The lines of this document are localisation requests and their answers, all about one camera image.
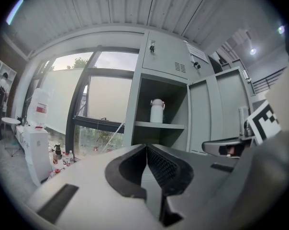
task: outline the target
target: round white table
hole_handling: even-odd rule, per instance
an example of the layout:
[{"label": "round white table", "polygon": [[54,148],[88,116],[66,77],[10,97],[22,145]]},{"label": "round white table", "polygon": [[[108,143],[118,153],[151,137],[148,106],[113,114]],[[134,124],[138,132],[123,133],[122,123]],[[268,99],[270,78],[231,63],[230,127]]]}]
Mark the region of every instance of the round white table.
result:
[{"label": "round white table", "polygon": [[[1,120],[2,120],[2,122],[4,122],[4,133],[5,133],[5,135],[6,135],[6,138],[8,138],[8,134],[7,134],[7,132],[6,132],[6,125],[7,125],[7,124],[8,124],[8,125],[18,125],[18,124],[20,124],[20,121],[19,121],[19,120],[14,119],[14,118],[11,118],[11,117],[3,117]],[[6,141],[5,141],[6,138],[4,137],[4,148],[5,148],[5,149],[6,149]],[[12,152],[12,150],[13,150],[13,148],[11,147],[11,154],[10,154],[10,155],[13,157],[14,154],[20,150],[20,147],[19,147],[18,150],[15,151],[14,153]]]}]

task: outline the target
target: white thermos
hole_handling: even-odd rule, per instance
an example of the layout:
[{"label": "white thermos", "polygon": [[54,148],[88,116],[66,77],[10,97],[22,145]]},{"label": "white thermos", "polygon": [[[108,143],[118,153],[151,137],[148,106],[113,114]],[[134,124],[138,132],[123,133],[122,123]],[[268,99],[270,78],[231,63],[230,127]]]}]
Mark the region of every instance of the white thermos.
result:
[{"label": "white thermos", "polygon": [[151,101],[151,123],[163,123],[163,112],[165,109],[165,103],[160,99]]}]

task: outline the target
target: cabinet shelf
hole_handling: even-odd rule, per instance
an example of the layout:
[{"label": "cabinet shelf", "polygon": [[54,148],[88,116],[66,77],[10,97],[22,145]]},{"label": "cabinet shelf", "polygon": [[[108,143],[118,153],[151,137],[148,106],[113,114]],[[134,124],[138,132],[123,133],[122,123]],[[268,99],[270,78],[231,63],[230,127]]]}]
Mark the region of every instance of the cabinet shelf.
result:
[{"label": "cabinet shelf", "polygon": [[141,126],[141,127],[150,127],[150,128],[185,129],[184,125],[150,123],[150,122],[141,122],[141,121],[136,121],[135,125]]}]

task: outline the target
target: sky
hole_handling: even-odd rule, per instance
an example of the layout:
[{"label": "sky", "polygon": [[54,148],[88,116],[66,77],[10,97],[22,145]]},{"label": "sky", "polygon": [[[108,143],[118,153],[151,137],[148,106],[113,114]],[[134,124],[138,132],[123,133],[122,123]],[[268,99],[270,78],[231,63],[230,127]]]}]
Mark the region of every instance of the sky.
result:
[{"label": "sky", "polygon": [[[73,66],[76,58],[89,59],[91,56],[89,53],[80,53],[69,56],[59,57],[53,63],[54,70],[64,70],[67,66]],[[123,69],[123,70],[135,70],[138,54],[122,53],[122,52],[102,52],[96,62],[98,68],[109,69]]]}]

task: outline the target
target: cabinet vent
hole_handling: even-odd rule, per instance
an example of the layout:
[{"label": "cabinet vent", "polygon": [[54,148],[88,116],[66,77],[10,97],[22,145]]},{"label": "cabinet vent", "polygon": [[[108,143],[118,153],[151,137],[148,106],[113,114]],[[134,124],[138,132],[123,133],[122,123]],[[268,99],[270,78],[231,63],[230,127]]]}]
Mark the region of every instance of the cabinet vent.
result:
[{"label": "cabinet vent", "polygon": [[185,65],[174,62],[175,70],[186,73]]}]

